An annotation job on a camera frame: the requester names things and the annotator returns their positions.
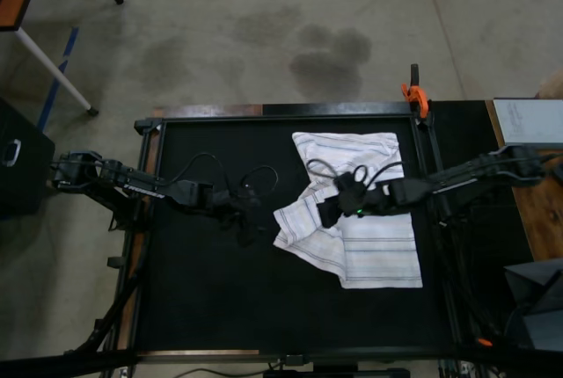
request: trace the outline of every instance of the cable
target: cable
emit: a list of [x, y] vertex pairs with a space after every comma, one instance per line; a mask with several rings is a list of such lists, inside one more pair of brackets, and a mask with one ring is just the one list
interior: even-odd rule
[[199, 154], [196, 154], [195, 156], [193, 156], [187, 162], [187, 164], [182, 168], [182, 170], [180, 170], [178, 172], [178, 174], [176, 176], [174, 176], [174, 178], [172, 180], [169, 180], [167, 182], [167, 185], [171, 185], [172, 183], [176, 183], [179, 180], [179, 178], [181, 178], [192, 167], [192, 165], [195, 163], [195, 160], [197, 160], [198, 158], [201, 158], [202, 156], [208, 156], [210, 158], [213, 158], [216, 161], [216, 163], [221, 168], [221, 172], [223, 173], [225, 184], [227, 185], [227, 188], [230, 190], [229, 178], [227, 177], [227, 171], [225, 170], [223, 164], [221, 163], [221, 161], [219, 161], [219, 158], [217, 158], [213, 154], [209, 154], [208, 152], [200, 152]]
[[[272, 366], [272, 369], [275, 369], [275, 368], [277, 368], [281, 365], [282, 365], [282, 362], [276, 363], [275, 365]], [[210, 373], [210, 374], [224, 376], [226, 378], [246, 378], [248, 376], [255, 376], [255, 375], [264, 374], [268, 370], [269, 369], [266, 369], [265, 371], [251, 372], [251, 373], [248, 373], [248, 374], [226, 374], [224, 372], [214, 371], [213, 369], [207, 369], [205, 367], [198, 367], [196, 369], [192, 369], [192, 370], [183, 372], [182, 374], [175, 375], [173, 378], [181, 378], [182, 376], [193, 374], [195, 372], [207, 372], [207, 373]]]
[[373, 178], [371, 178], [371, 180], [368, 182], [368, 184], [366, 185], [366, 189], [369, 189], [369, 187], [373, 184], [373, 182], [376, 181], [376, 179], [381, 176], [384, 172], [386, 172], [387, 170], [389, 170], [391, 167], [395, 167], [397, 165], [403, 165], [404, 162], [403, 161], [396, 161], [395, 163], [390, 163], [385, 165], [385, 167], [383, 167], [380, 171], [378, 171]]
[[368, 166], [364, 165], [364, 164], [360, 164], [358, 165], [355, 169], [354, 172], [352, 173], [352, 175], [354, 176], [354, 180], [355, 180], [355, 175], [357, 174], [357, 172], [363, 169], [363, 177], [360, 180], [357, 180], [358, 182], [365, 182], [366, 178], [368, 178]]
[[238, 185], [240, 187], [245, 188], [246, 186], [244, 185], [245, 179], [249, 178], [252, 174], [256, 173], [257, 171], [260, 170], [270, 170], [271, 172], [274, 173], [275, 175], [275, 181], [274, 184], [272, 185], [272, 187], [270, 187], [270, 189], [267, 192], [262, 193], [261, 195], [252, 195], [252, 196], [245, 196], [245, 195], [240, 195], [237, 194], [236, 196], [242, 200], [245, 199], [250, 199], [250, 198], [264, 198], [265, 196], [268, 196], [270, 193], [272, 193], [275, 188], [278, 186], [278, 182], [280, 181], [280, 176], [278, 175], [278, 172], [275, 170], [274, 167], [272, 167], [271, 165], [267, 165], [267, 164], [263, 164], [263, 165], [259, 165], [258, 167], [248, 171], [238, 182]]
[[[318, 171], [314, 171], [311, 169], [311, 164], [313, 163], [319, 163], [324, 165], [333, 175], [329, 176], [328, 174], [324, 174], [324, 173], [320, 173]], [[338, 173], [336, 172], [336, 170], [334, 169], [334, 167], [332, 167], [329, 163], [327, 163], [325, 160], [321, 160], [319, 158], [313, 158], [311, 160], [309, 160], [307, 162], [307, 170], [311, 173], [314, 174], [315, 176], [320, 176], [321, 178], [332, 178], [335, 179], [338, 177]]]

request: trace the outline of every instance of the cloth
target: cloth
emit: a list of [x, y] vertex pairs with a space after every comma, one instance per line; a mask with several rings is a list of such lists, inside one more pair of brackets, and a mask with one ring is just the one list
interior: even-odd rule
[[[395, 134], [294, 133], [303, 164], [313, 158], [329, 163], [338, 174], [368, 166], [372, 178], [385, 165], [400, 161]], [[322, 164], [315, 171], [330, 174]], [[356, 180], [362, 178], [362, 170]], [[391, 167], [379, 180], [403, 177], [402, 166]], [[333, 180], [309, 172], [311, 184], [299, 199], [274, 212], [281, 230], [274, 245], [296, 254], [321, 270], [338, 275], [344, 288], [422, 287], [410, 214], [342, 216], [330, 229], [321, 225], [317, 204], [338, 193]]]

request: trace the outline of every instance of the wet spot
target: wet spot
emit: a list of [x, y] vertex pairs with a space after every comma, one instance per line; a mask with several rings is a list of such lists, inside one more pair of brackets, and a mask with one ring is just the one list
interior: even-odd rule
[[371, 40], [355, 29], [333, 34], [328, 28], [307, 25], [298, 33], [304, 47], [289, 64], [297, 90], [310, 101], [350, 101], [360, 96], [360, 65], [371, 57]]
[[336, 33], [332, 51], [342, 60], [364, 64], [371, 57], [371, 40], [355, 29], [343, 29]]
[[180, 37], [150, 44], [143, 52], [138, 64], [128, 69], [128, 76], [138, 80], [149, 91], [171, 91], [191, 80], [184, 54], [187, 41]]
[[348, 101], [356, 99], [362, 88], [357, 66], [329, 52], [298, 55], [289, 70], [299, 92], [310, 100]]
[[303, 47], [323, 48], [330, 46], [333, 33], [326, 26], [310, 24], [299, 31], [297, 38]]
[[278, 11], [261, 11], [239, 18], [235, 22], [235, 40], [257, 47], [278, 44], [301, 22], [301, 11], [284, 6]]
[[242, 77], [245, 73], [245, 62], [240, 57], [227, 57], [213, 61], [212, 67], [230, 90], [237, 96], [238, 102], [245, 100], [242, 89]]

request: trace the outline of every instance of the black work surface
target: black work surface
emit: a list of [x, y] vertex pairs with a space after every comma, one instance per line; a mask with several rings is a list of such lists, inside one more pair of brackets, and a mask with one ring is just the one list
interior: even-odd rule
[[[436, 129], [441, 130], [438, 141], [446, 167], [494, 149], [490, 148], [494, 142], [484, 108], [482, 102], [435, 105], [440, 113]], [[475, 123], [482, 127], [472, 134]], [[214, 220], [188, 217], [165, 203], [156, 204], [135, 349], [307, 353], [351, 347], [451, 345], [441, 269], [424, 208], [413, 212], [422, 289], [344, 290], [336, 276], [272, 245], [279, 229], [272, 211], [295, 201], [309, 183], [291, 140], [296, 131], [396, 133], [401, 156], [409, 162], [406, 175], [420, 174], [413, 132], [406, 119], [166, 123], [160, 176], [173, 177], [193, 155], [205, 151], [223, 161], [233, 183], [259, 164], [275, 167], [280, 183], [276, 192], [263, 200], [259, 220], [267, 226], [267, 233], [246, 249], [238, 247], [232, 233], [219, 230]], [[198, 161], [188, 177], [223, 186], [212, 160]], [[259, 192], [268, 188], [269, 176], [265, 174], [254, 184]], [[513, 229], [522, 230], [514, 200], [503, 208], [502, 215], [511, 225], [516, 224]], [[487, 228], [481, 231], [480, 241], [494, 236]], [[492, 261], [491, 268], [502, 278], [498, 260]], [[486, 275], [478, 279], [486, 281]]]

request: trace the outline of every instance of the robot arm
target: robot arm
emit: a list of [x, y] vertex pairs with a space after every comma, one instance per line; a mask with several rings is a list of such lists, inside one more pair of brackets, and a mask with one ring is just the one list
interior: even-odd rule
[[341, 215], [404, 214], [433, 195], [478, 181], [534, 186], [546, 176], [544, 163], [556, 156], [559, 154], [539, 156], [532, 147], [508, 146], [426, 178], [380, 181], [373, 190], [356, 181], [353, 173], [346, 172], [334, 179], [339, 194], [318, 204], [318, 211], [323, 226], [330, 228]]
[[81, 193], [113, 212], [116, 229], [126, 229], [135, 218], [138, 195], [168, 201], [183, 214], [206, 215], [223, 225], [240, 226], [238, 242], [252, 242], [248, 233], [248, 214], [260, 205], [250, 186], [241, 193], [217, 191], [213, 184], [193, 180], [166, 180], [153, 174], [104, 159], [92, 151], [69, 152], [55, 163], [52, 185], [64, 193]]

